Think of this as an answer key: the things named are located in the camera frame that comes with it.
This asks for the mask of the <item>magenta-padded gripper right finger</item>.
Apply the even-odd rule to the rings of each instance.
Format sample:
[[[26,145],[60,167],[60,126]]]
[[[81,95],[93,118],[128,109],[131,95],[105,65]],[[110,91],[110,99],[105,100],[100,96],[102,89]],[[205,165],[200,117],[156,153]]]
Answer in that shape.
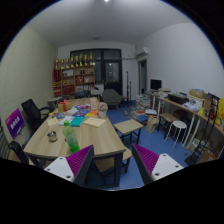
[[[132,154],[145,185],[182,169],[168,154],[156,154],[137,144],[132,145]]]

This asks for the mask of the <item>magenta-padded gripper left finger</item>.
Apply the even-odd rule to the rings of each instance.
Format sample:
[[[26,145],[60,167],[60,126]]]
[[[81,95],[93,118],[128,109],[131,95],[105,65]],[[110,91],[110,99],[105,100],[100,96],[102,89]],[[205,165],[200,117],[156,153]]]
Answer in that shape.
[[[94,146],[87,146],[68,157],[58,157],[45,171],[83,186],[94,156]]]

